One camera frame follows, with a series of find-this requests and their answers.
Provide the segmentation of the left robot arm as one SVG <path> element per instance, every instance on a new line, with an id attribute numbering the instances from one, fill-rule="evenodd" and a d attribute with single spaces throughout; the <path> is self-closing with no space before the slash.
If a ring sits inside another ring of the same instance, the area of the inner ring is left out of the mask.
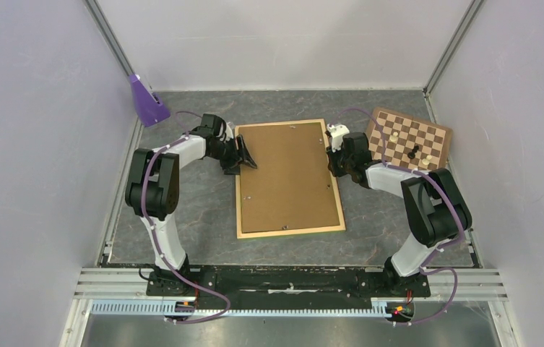
<path id="1" fill-rule="evenodd" d="M 238 175 L 241 166 L 257 167 L 245 139 L 234 134 L 228 122 L 210 113 L 200 119 L 199 126 L 169 145 L 135 150 L 125 191 L 125 202 L 145 225 L 155 254 L 146 279 L 154 289 L 168 289 L 175 295 L 187 293 L 192 285 L 174 215 L 181 169 L 203 158 L 217 160 L 226 175 Z"/>

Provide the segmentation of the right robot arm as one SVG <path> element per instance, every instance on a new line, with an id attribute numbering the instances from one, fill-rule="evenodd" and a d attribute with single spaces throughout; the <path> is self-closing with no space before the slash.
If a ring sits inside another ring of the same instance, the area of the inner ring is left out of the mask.
<path id="1" fill-rule="evenodd" d="M 424 277 L 435 253 L 459 242 L 472 226 L 472 215 L 454 177 L 446 168 L 433 171 L 393 166 L 374 160 L 362 132 L 325 132 L 328 169 L 335 177 L 349 176 L 360 186 L 402 198 L 410 235 L 384 263 L 383 288 L 403 294 Z"/>

